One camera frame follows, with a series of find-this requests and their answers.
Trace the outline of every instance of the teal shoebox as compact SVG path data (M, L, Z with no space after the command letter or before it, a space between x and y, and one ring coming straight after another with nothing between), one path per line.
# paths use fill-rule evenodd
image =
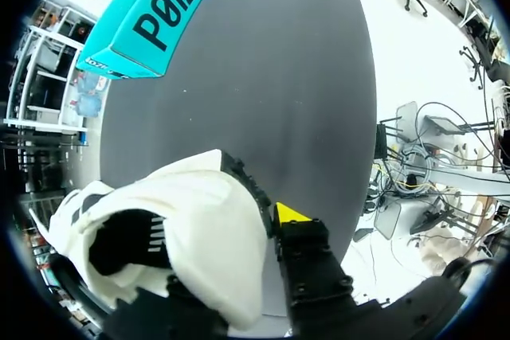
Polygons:
M110 79L164 75L200 1L112 0L76 66Z

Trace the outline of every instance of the gray table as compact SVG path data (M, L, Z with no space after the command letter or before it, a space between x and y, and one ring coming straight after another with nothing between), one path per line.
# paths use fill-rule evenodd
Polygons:
M167 74L111 85L101 177L123 186L220 148L273 201L323 219L339 260L375 147L375 72L359 0L203 0ZM285 315L269 244L264 312Z

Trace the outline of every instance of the yellow sticker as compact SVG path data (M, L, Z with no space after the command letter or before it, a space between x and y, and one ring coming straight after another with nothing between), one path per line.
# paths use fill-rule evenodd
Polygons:
M290 207L280 202L277 202L277 212L280 225L290 221L305 222L312 220L311 218L308 218L303 214L299 214L297 211L292 210Z

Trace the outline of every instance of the white shelving unit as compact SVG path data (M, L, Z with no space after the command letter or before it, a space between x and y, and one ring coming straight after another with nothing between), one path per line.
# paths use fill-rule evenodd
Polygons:
M17 52L18 65L14 70L13 79L10 85L10 94L4 123L9 126L33 127L41 131L60 131L62 133L87 131L87 128L84 127L84 118L79 116L76 113L74 106L71 105L71 101L75 100L77 96L76 87L72 83L73 74L78 57L84 45L69 38L68 36L65 36L61 33L61 31L65 23L72 26L71 31L69 32L70 35L73 33L73 30L76 28L79 21L84 20L92 24L95 24L96 22L71 7L59 7L49 1L43 2L45 2L46 5L51 6L53 10L60 11L61 17L60 20L53 25L51 30L39 28L34 25L29 27L27 34L25 35L24 43L22 43L22 46ZM47 11L47 14L41 21L41 25L44 25L49 13L50 12ZM41 64L39 60L41 59L41 54L45 50L46 55L43 56L50 57L50 59L53 57L55 59L55 67L57 67L67 47L74 48L76 51L66 77L57 76L51 72L46 72L45 70L37 68L37 65ZM29 60L26 66L26 75L25 79L21 81L23 68L25 67L24 63L26 60ZM45 76L65 83L62 103L59 109L27 105L30 85L32 84L35 76ZM19 86L22 86L23 88L21 99L18 104L14 99ZM27 119L27 111L35 111L37 115L44 116L44 119Z

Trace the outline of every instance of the metal shelf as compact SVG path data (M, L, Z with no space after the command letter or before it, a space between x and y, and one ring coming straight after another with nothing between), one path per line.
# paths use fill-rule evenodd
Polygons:
M88 22L91 22L92 24L95 24L95 21L89 18L88 16L82 14L81 12L74 10L70 7L59 7L54 3L44 1L46 4L49 4L53 7L58 8L61 12L61 19L53 26L52 30L42 29L39 27L36 27L34 25L29 27L28 36L26 38L26 41L22 47L22 49L18 52L19 58L18 58L18 65L16 69L14 70L13 79L11 82L10 87L10 94L9 99L7 103L7 112L6 112L6 118L4 119L4 123L8 125L14 125L19 127L34 127L40 130L47 130L47 131L87 131L87 128L84 127L84 119L80 116L74 116L74 118L69 118L67 115L68 113L76 113L73 108L65 107L68 103L68 97L70 93L70 87L73 85L71 84L73 80L73 73L77 64L78 57L80 55L80 52L83 50L84 45L81 44L78 41L75 41L64 34L60 33L62 26L65 23L69 23L71 25L71 32L76 27L79 20L85 20ZM47 11L47 14L45 15L45 19L48 17L49 11ZM77 20L71 20L70 18L74 16L75 18L78 18ZM47 44L54 44L57 47L60 47L60 51L57 54L57 64L60 62L60 59L62 58L62 55L64 54L64 51L66 47L71 47L76 50L74 53L73 61L71 63L71 66L69 68L68 75L66 77L63 76L57 76L50 72L45 72L44 70L37 70L37 60L41 54L41 51L43 47ZM23 73L23 68L25 67L26 58L30 56L29 62L26 66L26 76L24 83L20 82L20 77ZM55 80L63 81L65 82L65 90L64 95L62 97L62 104L60 111L57 111L56 109L48 109L45 107L36 107L36 106L30 106L27 105L29 94L30 94L30 85L33 82L33 78L35 76L45 76L50 77ZM15 95L17 93L18 86L23 84L23 89L21 91L21 99L19 102L19 108L16 110L17 105L15 105ZM26 111L37 111L37 112L58 112L58 121L57 123L43 123L37 120L32 119L26 119Z

